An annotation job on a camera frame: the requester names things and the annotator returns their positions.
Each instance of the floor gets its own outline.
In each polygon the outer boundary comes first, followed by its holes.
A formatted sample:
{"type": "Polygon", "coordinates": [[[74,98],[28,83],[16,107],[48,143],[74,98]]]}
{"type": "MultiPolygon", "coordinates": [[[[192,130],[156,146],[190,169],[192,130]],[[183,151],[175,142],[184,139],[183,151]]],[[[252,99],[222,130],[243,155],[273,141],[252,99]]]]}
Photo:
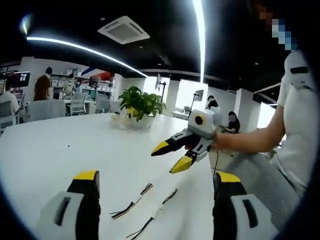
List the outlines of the floor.
{"type": "Polygon", "coordinates": [[[217,160],[217,152],[215,151],[210,151],[209,152],[209,159],[210,159],[210,165],[212,169],[212,174],[214,173],[214,168],[216,165],[216,170],[218,171],[223,171],[226,169],[226,167],[233,161],[233,157],[231,156],[231,153],[224,153],[219,151],[219,157],[217,160]]]}

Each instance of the green plant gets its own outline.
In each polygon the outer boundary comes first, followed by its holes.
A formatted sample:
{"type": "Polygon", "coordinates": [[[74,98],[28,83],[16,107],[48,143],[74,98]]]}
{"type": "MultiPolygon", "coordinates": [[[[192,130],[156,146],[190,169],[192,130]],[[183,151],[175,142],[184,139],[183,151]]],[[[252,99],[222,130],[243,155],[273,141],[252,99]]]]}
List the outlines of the green plant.
{"type": "Polygon", "coordinates": [[[184,106],[183,110],[185,112],[191,112],[191,107],[190,106],[184,106]]]}
{"type": "Polygon", "coordinates": [[[142,92],[136,86],[125,89],[119,98],[122,99],[120,109],[126,108],[129,118],[133,116],[137,122],[144,115],[155,117],[157,114],[161,114],[164,109],[167,109],[166,105],[161,102],[161,96],[142,92]]]}

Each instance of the led strip light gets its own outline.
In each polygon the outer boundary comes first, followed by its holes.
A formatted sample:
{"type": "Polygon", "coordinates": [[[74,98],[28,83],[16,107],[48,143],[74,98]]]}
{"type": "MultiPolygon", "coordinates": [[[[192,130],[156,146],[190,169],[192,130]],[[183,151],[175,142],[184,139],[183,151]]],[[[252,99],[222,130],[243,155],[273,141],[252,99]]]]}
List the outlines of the led strip light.
{"type": "Polygon", "coordinates": [[[56,44],[62,44],[62,45],[67,45],[67,46],[70,46],[70,47],[74,47],[74,48],[77,48],[77,49],[81,49],[81,50],[85,50],[87,52],[90,52],[90,53],[93,53],[93,54],[96,54],[96,55],[99,55],[101,57],[104,57],[106,59],[109,59],[117,64],[120,64],[124,67],[126,67],[127,69],[130,69],[132,71],[135,71],[136,73],[144,76],[145,78],[147,78],[148,76],[144,73],[142,73],[141,71],[133,68],[132,66],[129,66],[128,64],[125,64],[124,62],[122,61],[119,61],[111,56],[108,56],[108,55],[105,55],[101,52],[98,52],[98,51],[95,51],[95,50],[92,50],[90,48],[87,48],[85,46],[80,46],[80,45],[77,45],[77,44],[74,44],[74,43],[71,43],[71,42],[67,42],[67,41],[61,41],[61,40],[57,40],[57,39],[53,39],[53,38],[46,38],[46,37],[37,37],[37,36],[28,36],[26,38],[28,41],[43,41],[43,42],[51,42],[51,43],[56,43],[56,44]]]}
{"type": "Polygon", "coordinates": [[[196,16],[196,22],[198,24],[198,34],[200,43],[200,83],[203,83],[205,76],[206,59],[206,28],[201,0],[193,0],[193,7],[196,16]]]}

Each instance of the white table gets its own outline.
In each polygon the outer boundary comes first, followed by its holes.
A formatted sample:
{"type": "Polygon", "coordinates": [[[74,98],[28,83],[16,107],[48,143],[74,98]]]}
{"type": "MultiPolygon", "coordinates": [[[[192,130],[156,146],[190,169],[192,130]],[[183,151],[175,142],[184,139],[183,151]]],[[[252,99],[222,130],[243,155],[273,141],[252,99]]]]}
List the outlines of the white table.
{"type": "Polygon", "coordinates": [[[184,112],[180,111],[173,111],[172,116],[177,119],[182,119],[182,120],[188,120],[189,119],[189,114],[185,114],[184,112]]]}
{"type": "MultiPolygon", "coordinates": [[[[65,104],[71,104],[71,99],[64,99],[63,100],[65,104]]],[[[85,100],[84,101],[85,106],[85,114],[95,114],[97,103],[93,100],[85,100]]]]}
{"type": "Polygon", "coordinates": [[[40,210],[66,191],[79,172],[100,171],[100,239],[123,240],[138,231],[160,203],[178,188],[140,240],[213,239],[214,186],[209,157],[189,170],[169,170],[186,152],[151,157],[158,143],[187,121],[158,115],[149,131],[116,129],[113,113],[61,117],[6,128],[0,138],[0,180],[18,216],[32,227],[40,210]],[[154,187],[126,215],[121,211],[142,189],[154,187]]]}

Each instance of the robot hand controller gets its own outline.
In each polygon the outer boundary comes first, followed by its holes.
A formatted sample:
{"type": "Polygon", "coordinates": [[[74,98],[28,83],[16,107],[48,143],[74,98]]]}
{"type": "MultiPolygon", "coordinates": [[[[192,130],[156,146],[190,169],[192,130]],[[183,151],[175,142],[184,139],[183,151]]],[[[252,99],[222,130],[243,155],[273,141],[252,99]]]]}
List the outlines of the robot hand controller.
{"type": "Polygon", "coordinates": [[[164,155],[176,151],[183,146],[190,149],[181,157],[170,170],[175,174],[189,169],[199,162],[209,152],[216,137],[217,126],[221,124],[220,108],[193,110],[188,120],[188,126],[183,131],[161,142],[151,153],[151,156],[164,155]]]}

